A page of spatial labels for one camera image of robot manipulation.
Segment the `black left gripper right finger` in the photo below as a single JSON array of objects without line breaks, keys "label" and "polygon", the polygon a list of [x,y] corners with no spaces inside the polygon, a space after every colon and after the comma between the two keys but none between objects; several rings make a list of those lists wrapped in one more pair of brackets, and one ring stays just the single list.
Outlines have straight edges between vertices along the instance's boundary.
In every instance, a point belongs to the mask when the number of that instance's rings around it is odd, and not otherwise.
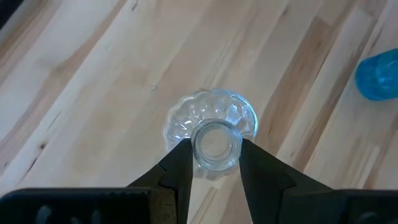
[{"label": "black left gripper right finger", "polygon": [[330,188],[243,139],[239,168],[253,224],[279,224],[284,192],[316,192]]}]

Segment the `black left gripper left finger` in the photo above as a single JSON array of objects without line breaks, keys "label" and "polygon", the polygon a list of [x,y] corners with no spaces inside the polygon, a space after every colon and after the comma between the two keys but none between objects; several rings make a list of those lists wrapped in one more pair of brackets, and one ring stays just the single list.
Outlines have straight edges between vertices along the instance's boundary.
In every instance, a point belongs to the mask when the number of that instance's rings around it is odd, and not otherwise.
[{"label": "black left gripper left finger", "polygon": [[192,179],[193,149],[185,139],[128,185],[141,194],[133,220],[141,224],[187,224]]}]

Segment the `clear round squat glass vase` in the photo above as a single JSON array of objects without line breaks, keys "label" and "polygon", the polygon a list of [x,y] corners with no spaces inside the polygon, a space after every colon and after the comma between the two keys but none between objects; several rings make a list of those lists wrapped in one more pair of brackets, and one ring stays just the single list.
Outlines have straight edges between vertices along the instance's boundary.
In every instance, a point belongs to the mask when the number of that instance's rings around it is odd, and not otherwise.
[{"label": "clear round squat glass vase", "polygon": [[189,139],[193,176],[218,180],[236,172],[243,139],[253,140],[257,129],[257,115],[247,99],[214,89],[180,99],[169,111],[163,135],[168,151]]}]

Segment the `teal zigzag pattern glass vase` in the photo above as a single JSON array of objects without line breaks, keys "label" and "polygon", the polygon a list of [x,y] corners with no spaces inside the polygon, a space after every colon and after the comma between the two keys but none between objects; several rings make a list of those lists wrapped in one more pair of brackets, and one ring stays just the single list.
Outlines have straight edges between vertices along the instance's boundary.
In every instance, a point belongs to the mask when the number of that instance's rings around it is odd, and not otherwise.
[{"label": "teal zigzag pattern glass vase", "polygon": [[361,61],[354,79],[359,92],[369,100],[398,98],[398,48]]}]

